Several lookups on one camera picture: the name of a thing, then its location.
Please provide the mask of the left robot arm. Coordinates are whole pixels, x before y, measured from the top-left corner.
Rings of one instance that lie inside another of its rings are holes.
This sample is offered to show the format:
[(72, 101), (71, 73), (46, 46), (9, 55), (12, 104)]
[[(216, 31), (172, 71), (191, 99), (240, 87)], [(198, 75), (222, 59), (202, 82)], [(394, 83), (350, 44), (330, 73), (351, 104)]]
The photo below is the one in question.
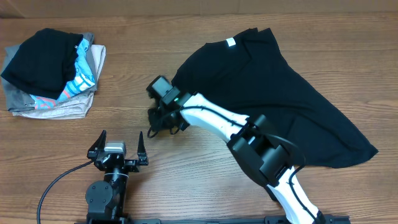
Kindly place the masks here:
[(137, 159), (126, 158), (124, 141), (106, 142), (106, 131), (88, 149), (87, 158), (104, 172), (103, 180), (92, 183), (86, 190), (87, 223), (133, 223), (124, 212), (127, 183), (131, 172), (139, 172), (149, 160), (143, 134), (139, 135)]

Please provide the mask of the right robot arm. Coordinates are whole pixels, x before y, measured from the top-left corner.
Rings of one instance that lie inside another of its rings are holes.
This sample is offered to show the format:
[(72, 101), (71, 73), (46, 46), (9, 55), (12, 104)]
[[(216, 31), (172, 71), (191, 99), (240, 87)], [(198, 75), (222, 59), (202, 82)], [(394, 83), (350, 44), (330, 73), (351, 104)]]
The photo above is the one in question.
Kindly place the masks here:
[(172, 86), (147, 87), (147, 92), (155, 99), (159, 123), (187, 123), (220, 137), (242, 171), (282, 206), (289, 223), (326, 222), (296, 178), (295, 145), (276, 135), (265, 116), (233, 113), (200, 93), (191, 95)]

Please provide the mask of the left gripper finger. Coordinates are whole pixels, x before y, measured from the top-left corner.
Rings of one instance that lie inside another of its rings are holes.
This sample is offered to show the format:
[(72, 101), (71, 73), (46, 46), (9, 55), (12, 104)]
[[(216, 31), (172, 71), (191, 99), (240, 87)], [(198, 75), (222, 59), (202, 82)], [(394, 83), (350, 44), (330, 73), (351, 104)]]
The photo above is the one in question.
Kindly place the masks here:
[(146, 149), (144, 146), (144, 137), (142, 131), (139, 135), (139, 141), (137, 146), (137, 155), (139, 160), (146, 160)]
[(106, 142), (106, 130), (102, 130), (98, 139), (94, 142), (94, 144), (89, 148), (89, 151), (103, 150)]

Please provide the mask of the black t-shirt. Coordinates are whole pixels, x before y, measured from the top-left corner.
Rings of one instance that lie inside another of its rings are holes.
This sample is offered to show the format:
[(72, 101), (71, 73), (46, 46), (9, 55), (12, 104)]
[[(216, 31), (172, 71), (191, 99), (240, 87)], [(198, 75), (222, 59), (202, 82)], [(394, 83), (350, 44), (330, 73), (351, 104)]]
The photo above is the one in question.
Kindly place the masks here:
[(263, 114), (295, 144), (294, 164), (351, 167), (377, 149), (283, 58), (270, 29), (248, 29), (207, 43), (177, 70), (172, 84), (239, 114)]

